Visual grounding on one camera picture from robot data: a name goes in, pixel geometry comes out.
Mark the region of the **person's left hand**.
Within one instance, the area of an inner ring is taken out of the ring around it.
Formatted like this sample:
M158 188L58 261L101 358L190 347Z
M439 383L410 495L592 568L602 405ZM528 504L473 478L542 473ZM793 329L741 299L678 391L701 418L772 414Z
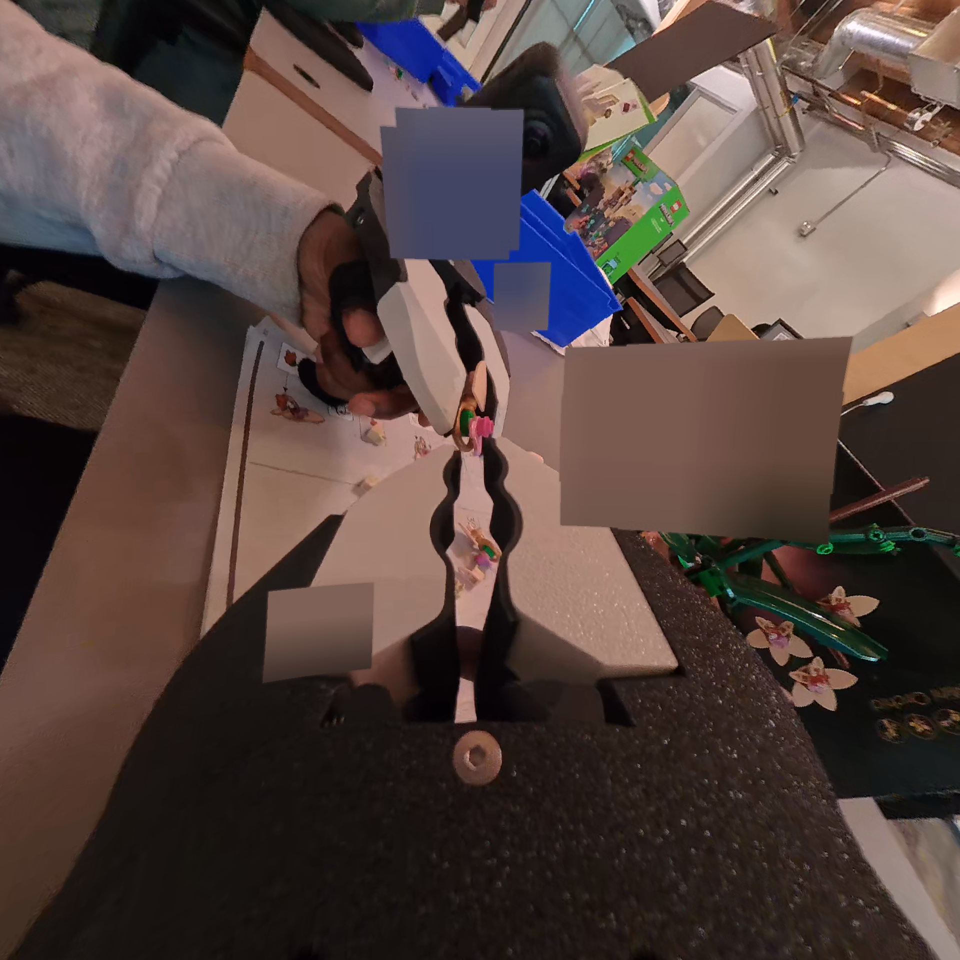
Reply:
M354 370L337 332L330 324L330 279L344 264L361 260L363 251L353 228L333 208L318 213L302 234L296 267L300 319L317 343L316 378L321 390L362 417L390 421L421 414L407 385L378 388L367 374Z

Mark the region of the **pale green toy box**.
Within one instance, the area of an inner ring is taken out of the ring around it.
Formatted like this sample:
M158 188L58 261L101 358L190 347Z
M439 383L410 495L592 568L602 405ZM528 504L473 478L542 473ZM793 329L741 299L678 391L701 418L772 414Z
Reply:
M630 78L606 66L590 66L574 78L588 132L582 156L589 157L655 124L657 117Z

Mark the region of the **silver ventilation duct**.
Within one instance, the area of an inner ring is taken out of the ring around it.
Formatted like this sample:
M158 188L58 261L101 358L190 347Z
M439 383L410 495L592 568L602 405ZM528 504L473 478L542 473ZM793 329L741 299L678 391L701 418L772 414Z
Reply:
M957 1L762 2L803 109L879 147L959 157Z

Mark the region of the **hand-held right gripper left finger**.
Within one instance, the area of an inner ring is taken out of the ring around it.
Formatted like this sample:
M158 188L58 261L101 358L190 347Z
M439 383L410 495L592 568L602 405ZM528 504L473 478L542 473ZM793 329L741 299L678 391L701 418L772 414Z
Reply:
M404 719L450 722L460 683L453 504L460 455L430 453L343 516L314 578L335 602L318 666L386 689Z

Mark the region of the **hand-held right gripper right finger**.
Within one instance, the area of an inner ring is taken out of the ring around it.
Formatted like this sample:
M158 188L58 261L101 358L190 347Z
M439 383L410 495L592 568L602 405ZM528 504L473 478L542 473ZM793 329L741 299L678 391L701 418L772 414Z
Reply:
M610 529L560 522L552 467L485 446L501 549L476 672L482 721L630 721L617 683L679 665Z

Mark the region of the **blue plastic bin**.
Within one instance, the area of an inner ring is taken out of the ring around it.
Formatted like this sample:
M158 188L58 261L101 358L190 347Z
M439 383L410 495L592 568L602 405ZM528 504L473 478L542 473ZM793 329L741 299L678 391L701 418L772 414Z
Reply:
M406 74L428 85L439 102L454 106L482 84L419 20L356 23L360 34Z
M559 348L595 329L619 302L579 235L538 192L521 200L519 248L506 261L475 260L497 330L537 332Z

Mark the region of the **brick instruction booklet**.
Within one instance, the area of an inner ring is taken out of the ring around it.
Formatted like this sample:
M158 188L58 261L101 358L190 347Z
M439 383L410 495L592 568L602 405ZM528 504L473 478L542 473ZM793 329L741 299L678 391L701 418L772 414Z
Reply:
M368 418L332 413L301 383L305 345L269 316L246 331L202 632L328 516L348 510L364 476L382 481L435 450L456 453L410 415L384 423L384 447L363 442Z

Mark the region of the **black office chair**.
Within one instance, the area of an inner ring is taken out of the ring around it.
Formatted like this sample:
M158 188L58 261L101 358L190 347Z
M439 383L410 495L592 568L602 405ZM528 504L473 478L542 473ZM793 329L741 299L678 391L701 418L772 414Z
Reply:
M686 263L673 265L654 280L654 288L697 341L707 340L725 316L714 292Z

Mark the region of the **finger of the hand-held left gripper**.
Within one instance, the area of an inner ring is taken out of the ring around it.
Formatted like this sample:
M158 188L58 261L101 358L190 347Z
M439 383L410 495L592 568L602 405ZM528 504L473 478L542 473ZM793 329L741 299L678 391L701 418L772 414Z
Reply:
M410 275L378 299L376 313L403 380L429 425L454 429L481 343L460 298L439 275Z
M461 305L461 360L466 369L461 408L473 409L494 421L493 435L500 438L506 422L510 374L500 346L487 319L471 304ZM461 440L461 450L467 448Z

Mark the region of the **person's left forearm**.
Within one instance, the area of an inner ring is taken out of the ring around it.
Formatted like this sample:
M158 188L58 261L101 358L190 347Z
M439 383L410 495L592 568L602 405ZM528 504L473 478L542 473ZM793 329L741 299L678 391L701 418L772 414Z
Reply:
M1 235L294 320L297 252L328 199L209 120L1 3Z

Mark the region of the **black orchid toy box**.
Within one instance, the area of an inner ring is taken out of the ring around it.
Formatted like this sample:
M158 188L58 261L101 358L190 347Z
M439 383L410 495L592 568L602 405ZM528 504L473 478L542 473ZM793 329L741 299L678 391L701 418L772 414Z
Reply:
M664 534L787 705L840 798L958 818L958 356L842 416L818 543Z

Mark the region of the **tan wooden table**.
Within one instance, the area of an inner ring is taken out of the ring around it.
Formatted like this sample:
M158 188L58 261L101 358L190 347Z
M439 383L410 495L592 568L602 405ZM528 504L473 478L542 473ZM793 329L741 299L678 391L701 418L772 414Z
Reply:
M850 355L843 402L869 398L959 354L959 304Z

